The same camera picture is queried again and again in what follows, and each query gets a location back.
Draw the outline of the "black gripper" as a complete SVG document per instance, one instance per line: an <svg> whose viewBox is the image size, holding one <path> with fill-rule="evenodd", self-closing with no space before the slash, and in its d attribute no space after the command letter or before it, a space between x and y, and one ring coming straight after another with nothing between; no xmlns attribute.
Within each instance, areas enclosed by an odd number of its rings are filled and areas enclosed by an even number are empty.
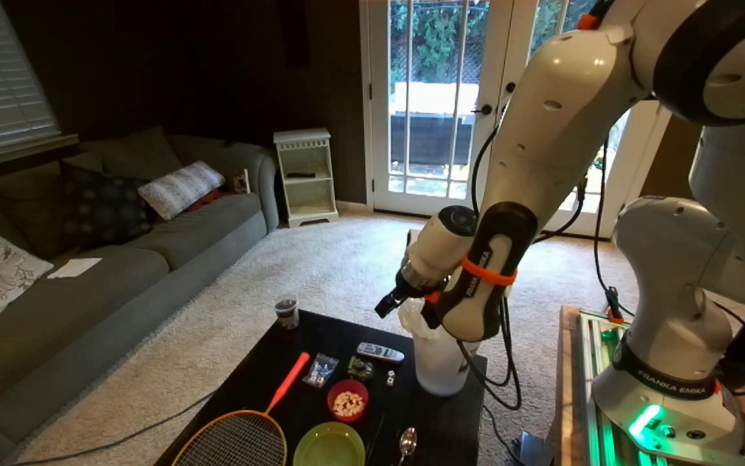
<svg viewBox="0 0 745 466"><path fill-rule="evenodd" d="M397 275L397 284L391 292L385 292L378 306L376 314L381 319L385 319L391 312L397 312L406 297L420 297L423 291L418 284L413 284L409 280L405 280L401 275Z"/></svg>

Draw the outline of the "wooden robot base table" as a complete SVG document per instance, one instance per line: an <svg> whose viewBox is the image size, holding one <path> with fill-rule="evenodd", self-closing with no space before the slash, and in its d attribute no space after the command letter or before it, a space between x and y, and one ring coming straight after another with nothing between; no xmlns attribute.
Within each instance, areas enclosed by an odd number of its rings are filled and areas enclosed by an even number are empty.
<svg viewBox="0 0 745 466"><path fill-rule="evenodd" d="M556 466L745 466L745 394L713 384L710 398L672 398L623 384L599 407L623 324L564 309L559 401L551 437Z"/></svg>

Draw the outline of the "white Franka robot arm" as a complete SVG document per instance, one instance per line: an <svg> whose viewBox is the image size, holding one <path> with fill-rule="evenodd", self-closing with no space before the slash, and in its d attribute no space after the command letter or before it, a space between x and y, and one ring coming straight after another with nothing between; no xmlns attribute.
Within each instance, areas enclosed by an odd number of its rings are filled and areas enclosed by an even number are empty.
<svg viewBox="0 0 745 466"><path fill-rule="evenodd" d="M494 336L524 255L641 104L698 134L684 194L639 178L617 208L639 304L591 398L639 451L745 466L745 420L718 378L733 327L710 304L745 304L745 0L599 0L548 40L516 84L481 204L441 209L376 312L418 297L453 339Z"/></svg>

